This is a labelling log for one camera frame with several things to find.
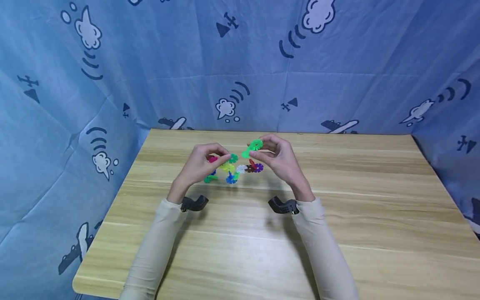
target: beige sleeve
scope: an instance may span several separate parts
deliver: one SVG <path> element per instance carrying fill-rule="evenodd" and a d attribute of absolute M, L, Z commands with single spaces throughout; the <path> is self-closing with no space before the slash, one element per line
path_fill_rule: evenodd
<path fill-rule="evenodd" d="M 153 300 L 167 267 L 177 233 L 187 217 L 181 204 L 164 199 L 135 256 L 120 300 Z"/>
<path fill-rule="evenodd" d="M 319 198 L 312 202 L 297 201 L 299 214 L 293 222 L 307 249 L 318 292 L 322 300 L 360 299 L 353 275 L 340 247 L 325 220 Z"/>

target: hand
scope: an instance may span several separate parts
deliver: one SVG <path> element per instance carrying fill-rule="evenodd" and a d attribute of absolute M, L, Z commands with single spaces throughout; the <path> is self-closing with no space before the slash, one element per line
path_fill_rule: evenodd
<path fill-rule="evenodd" d="M 208 157 L 211 154 L 217 154 L 220 157 L 210 163 Z M 231 155 L 228 150 L 218 143 L 196 145 L 180 174 L 173 181 L 167 200 L 180 204 L 192 185 L 203 181 L 205 177 L 213 173 L 215 169 L 226 163 L 230 158 Z"/>
<path fill-rule="evenodd" d="M 290 142 L 273 133 L 261 136 L 259 139 L 264 143 L 261 150 L 268 150 L 268 152 L 250 151 L 250 156 L 266 163 L 281 180 L 292 188 L 297 200 L 315 200 Z"/>

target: green snowflake piece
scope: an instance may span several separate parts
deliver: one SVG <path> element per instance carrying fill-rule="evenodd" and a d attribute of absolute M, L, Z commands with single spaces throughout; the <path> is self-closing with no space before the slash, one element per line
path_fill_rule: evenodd
<path fill-rule="evenodd" d="M 258 151 L 258 150 L 260 150 L 260 148 L 262 148 L 263 145 L 264 145 L 264 143 L 262 142 L 262 140 L 253 140 L 250 143 L 249 149 L 252 150 L 252 151 Z"/>
<path fill-rule="evenodd" d="M 237 162 L 238 159 L 239 159 L 239 156 L 232 153 L 232 157 L 228 160 L 228 162 L 231 163 L 231 164 L 234 164 L 234 163 Z"/>
<path fill-rule="evenodd" d="M 204 182 L 205 182 L 205 183 L 209 183 L 209 182 L 211 182 L 213 179 L 218 179 L 218 176 L 208 175 L 207 177 L 205 177 Z"/>
<path fill-rule="evenodd" d="M 241 157 L 243 158 L 249 158 L 250 157 L 250 148 L 248 148 L 247 150 L 243 151 L 241 153 Z"/>

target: wrist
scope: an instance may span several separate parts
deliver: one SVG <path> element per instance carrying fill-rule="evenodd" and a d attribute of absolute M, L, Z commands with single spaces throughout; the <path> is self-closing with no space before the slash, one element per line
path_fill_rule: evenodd
<path fill-rule="evenodd" d="M 168 192 L 167 201 L 175 204 L 181 204 L 185 194 L 191 185 L 187 184 L 181 178 L 176 178 L 170 187 Z"/>
<path fill-rule="evenodd" d="M 295 200 L 304 202 L 315 200 L 315 195 L 313 195 L 312 188 L 306 178 L 299 178 L 289 184 L 289 186 L 293 191 Z"/>

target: blue fabric backdrop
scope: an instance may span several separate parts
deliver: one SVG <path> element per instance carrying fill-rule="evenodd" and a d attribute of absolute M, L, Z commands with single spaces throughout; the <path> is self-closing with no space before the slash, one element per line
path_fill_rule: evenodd
<path fill-rule="evenodd" d="M 0 298 L 92 298 L 72 278 L 152 127 L 412 133 L 480 233 L 479 14 L 477 0 L 2 1 Z"/>

